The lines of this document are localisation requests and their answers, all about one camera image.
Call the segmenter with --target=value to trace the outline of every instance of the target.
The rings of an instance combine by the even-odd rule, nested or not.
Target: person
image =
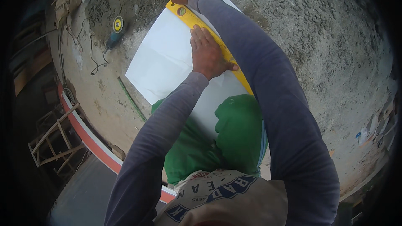
[[[194,26],[193,71],[153,105],[118,174],[104,224],[331,225],[338,175],[289,59],[259,25],[221,0],[172,2],[210,21],[255,97],[225,100],[215,112],[218,138],[203,138],[190,113],[209,80],[239,67]],[[258,168],[266,140],[269,181]],[[164,166],[177,196],[157,214]]]

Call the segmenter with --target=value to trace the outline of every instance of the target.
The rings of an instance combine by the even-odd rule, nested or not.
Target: cement bag
[[[56,11],[56,28],[58,29],[67,15],[81,4],[81,0],[54,0],[52,4],[54,3],[56,3],[54,10]]]

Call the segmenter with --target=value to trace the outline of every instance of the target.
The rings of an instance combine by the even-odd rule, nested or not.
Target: white sheet
[[[230,0],[223,1],[239,10]],[[204,16],[193,12],[216,32]],[[139,46],[126,77],[151,105],[168,96],[192,71],[190,37],[190,28],[165,8]],[[247,91],[230,71],[209,82],[191,113],[208,138],[218,135],[214,112],[219,104],[239,94]]]

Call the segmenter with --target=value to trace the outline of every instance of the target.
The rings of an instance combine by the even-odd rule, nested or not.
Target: floor
[[[341,196],[363,182],[383,158],[376,144],[358,146],[355,138],[373,114],[396,92],[390,78],[392,54],[381,25],[364,0],[231,0],[257,22],[288,55],[321,129],[339,174]],[[118,83],[120,77],[145,117],[150,104],[125,78],[138,46],[168,0],[91,0],[67,18],[61,51],[68,87],[87,119],[110,144],[127,153],[143,121]],[[54,12],[48,14],[53,29]],[[103,62],[104,45],[113,19],[121,15],[129,29],[109,62],[95,75],[92,58]],[[57,33],[49,37],[56,69],[61,75]],[[269,152],[261,166],[270,179]]]

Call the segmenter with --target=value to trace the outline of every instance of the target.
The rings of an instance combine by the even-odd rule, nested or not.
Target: gray long-sleeve shirt
[[[330,225],[339,179],[289,59],[252,20],[221,0],[188,0],[220,34],[257,99],[268,135],[271,178],[283,180],[287,225]],[[152,225],[164,157],[208,85],[190,73],[135,138],[114,185],[105,225]]]

